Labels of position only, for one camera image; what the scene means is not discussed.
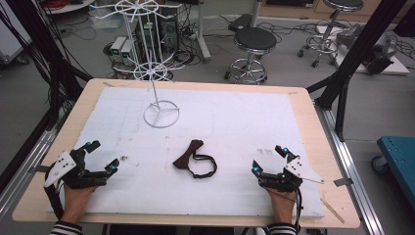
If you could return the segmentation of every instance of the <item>stool seat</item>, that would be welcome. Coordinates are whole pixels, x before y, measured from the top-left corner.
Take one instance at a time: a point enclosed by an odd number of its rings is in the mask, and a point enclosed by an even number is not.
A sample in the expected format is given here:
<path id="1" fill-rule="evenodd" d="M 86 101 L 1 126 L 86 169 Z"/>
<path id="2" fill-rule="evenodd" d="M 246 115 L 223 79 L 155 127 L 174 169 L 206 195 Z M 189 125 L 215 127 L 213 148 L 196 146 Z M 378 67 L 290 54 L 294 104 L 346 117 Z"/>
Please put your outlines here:
<path id="1" fill-rule="evenodd" d="M 277 44 L 277 39 L 271 32 L 258 27 L 244 27 L 235 33 L 236 45 L 256 55 L 271 52 Z"/>
<path id="2" fill-rule="evenodd" d="M 363 7 L 362 0 L 323 0 L 323 2 L 327 6 L 343 12 L 356 12 Z"/>

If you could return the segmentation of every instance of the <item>power supply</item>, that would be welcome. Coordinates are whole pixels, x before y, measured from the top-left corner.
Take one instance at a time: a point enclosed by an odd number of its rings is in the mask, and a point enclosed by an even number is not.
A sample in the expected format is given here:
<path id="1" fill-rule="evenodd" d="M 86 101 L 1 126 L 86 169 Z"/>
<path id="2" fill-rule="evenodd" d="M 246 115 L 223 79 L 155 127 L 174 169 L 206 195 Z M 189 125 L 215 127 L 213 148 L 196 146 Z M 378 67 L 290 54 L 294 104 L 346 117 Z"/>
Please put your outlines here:
<path id="1" fill-rule="evenodd" d="M 113 61 L 122 63 L 121 49 L 124 45 L 125 40 L 126 37 L 121 36 L 117 38 L 113 46 L 111 46 L 111 54 L 113 55 Z"/>
<path id="2" fill-rule="evenodd" d="M 134 40 L 132 39 L 125 40 L 125 43 L 121 49 L 122 62 L 124 63 L 125 66 L 134 65 L 134 63 L 132 62 L 134 60 L 133 47 L 134 47 Z"/>

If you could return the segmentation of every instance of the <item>wooden table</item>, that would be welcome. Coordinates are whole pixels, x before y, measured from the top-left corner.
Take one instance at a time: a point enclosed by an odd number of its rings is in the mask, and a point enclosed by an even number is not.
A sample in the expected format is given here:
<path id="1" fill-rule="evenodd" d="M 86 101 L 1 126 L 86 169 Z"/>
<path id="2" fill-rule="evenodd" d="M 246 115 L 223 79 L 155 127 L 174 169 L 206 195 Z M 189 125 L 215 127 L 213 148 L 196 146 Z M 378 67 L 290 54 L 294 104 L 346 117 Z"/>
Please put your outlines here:
<path id="1" fill-rule="evenodd" d="M 101 91 L 109 86 L 129 85 L 147 88 L 147 82 L 130 80 L 93 79 L 88 82 L 67 121 L 43 161 L 50 165 L 63 150 L 74 147 L 77 137 L 95 107 Z M 355 228 L 360 224 L 353 202 L 345 186 L 337 187 L 334 180 L 342 178 L 323 127 L 314 110 L 307 91 L 298 87 L 250 86 L 234 84 L 158 82 L 158 89 L 182 89 L 229 92 L 263 92 L 287 94 L 300 130 L 304 149 L 313 169 L 325 179 L 318 184 L 320 200 L 324 205 L 322 218 L 301 218 L 300 225 L 307 228 Z M 44 173 L 35 173 L 13 213 L 16 221 L 55 221 L 52 212 L 47 212 L 48 198 L 43 191 Z M 163 214 L 120 214 L 88 213 L 82 222 L 137 223 L 212 226 L 264 226 L 272 221 L 267 216 L 207 216 L 207 215 L 163 215 Z"/>

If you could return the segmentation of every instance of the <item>striped sleeve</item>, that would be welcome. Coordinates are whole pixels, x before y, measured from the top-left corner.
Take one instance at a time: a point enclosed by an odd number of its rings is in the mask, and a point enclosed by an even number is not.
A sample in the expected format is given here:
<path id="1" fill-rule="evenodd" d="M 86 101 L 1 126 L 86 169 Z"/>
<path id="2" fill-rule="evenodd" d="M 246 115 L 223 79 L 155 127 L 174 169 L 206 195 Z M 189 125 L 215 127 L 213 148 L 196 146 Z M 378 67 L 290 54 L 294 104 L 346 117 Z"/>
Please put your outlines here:
<path id="1" fill-rule="evenodd" d="M 268 225 L 269 232 L 274 235 L 296 235 L 297 230 L 291 223 L 273 223 Z"/>
<path id="2" fill-rule="evenodd" d="M 76 224 L 58 221 L 51 231 L 51 235 L 82 235 L 82 227 Z"/>

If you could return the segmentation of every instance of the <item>stand base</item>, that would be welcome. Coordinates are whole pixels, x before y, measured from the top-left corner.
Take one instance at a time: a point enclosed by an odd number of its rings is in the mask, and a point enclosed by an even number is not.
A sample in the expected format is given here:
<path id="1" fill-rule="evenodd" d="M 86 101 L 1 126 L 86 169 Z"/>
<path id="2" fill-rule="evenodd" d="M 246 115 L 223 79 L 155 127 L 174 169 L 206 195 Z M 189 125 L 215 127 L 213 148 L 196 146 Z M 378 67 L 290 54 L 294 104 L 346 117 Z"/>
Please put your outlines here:
<path id="1" fill-rule="evenodd" d="M 150 104 L 144 111 L 144 121 L 156 128 L 166 128 L 177 123 L 180 109 L 170 101 L 158 101 Z"/>

